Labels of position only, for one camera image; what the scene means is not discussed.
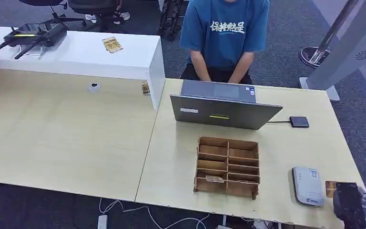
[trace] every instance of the shoe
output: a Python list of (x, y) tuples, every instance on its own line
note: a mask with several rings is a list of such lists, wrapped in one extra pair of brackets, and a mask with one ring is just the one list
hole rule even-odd
[(88, 20), (88, 21), (91, 21), (93, 23), (97, 22), (95, 15), (85, 14), (85, 19)]
[[(126, 20), (130, 19), (130, 17), (131, 17), (131, 15), (130, 15), (130, 13), (129, 13), (129, 12), (124, 12), (124, 13), (116, 12), (115, 14), (116, 14), (116, 15), (114, 15), (113, 17), (115, 17), (115, 18), (120, 17), (120, 18), (122, 18), (124, 21), (126, 21)], [(113, 23), (114, 23), (114, 24), (116, 24), (116, 25), (120, 25), (120, 24), (121, 24), (121, 22), (120, 22), (120, 21), (114, 21)]]

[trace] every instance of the blue t-shirt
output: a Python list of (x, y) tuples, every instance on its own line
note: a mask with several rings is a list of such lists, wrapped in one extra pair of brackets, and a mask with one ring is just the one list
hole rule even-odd
[(269, 5), (269, 0), (192, 0), (180, 47), (200, 51), (207, 67), (232, 70), (244, 52), (265, 49)]

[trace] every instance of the laptop lid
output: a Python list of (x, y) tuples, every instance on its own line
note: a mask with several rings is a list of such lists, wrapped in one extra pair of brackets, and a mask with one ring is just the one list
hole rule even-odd
[(283, 107), (170, 95), (176, 121), (258, 130)]

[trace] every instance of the cardboard compartment box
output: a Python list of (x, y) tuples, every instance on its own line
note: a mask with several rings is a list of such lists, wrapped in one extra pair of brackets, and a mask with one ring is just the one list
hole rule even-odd
[(257, 142), (201, 136), (194, 191), (256, 199), (260, 184)]

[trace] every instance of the stanchion base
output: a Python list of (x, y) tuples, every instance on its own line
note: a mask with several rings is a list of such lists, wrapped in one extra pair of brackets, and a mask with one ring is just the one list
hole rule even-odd
[(321, 57), (321, 59), (317, 63), (311, 63), (311, 58), (315, 54), (318, 47), (306, 47), (301, 50), (299, 53), (299, 58), (301, 59), (304, 64), (308, 65), (309, 67), (317, 68), (325, 61), (326, 57), (330, 54), (328, 50), (325, 50), (325, 53)]
[[(300, 77), (299, 78), (299, 86), (303, 89), (308, 89), (308, 84), (306, 83), (306, 79), (308, 77)], [(327, 96), (329, 96), (330, 101), (332, 102), (339, 102), (340, 97), (339, 94), (336, 91), (335, 86), (331, 86), (326, 90)]]

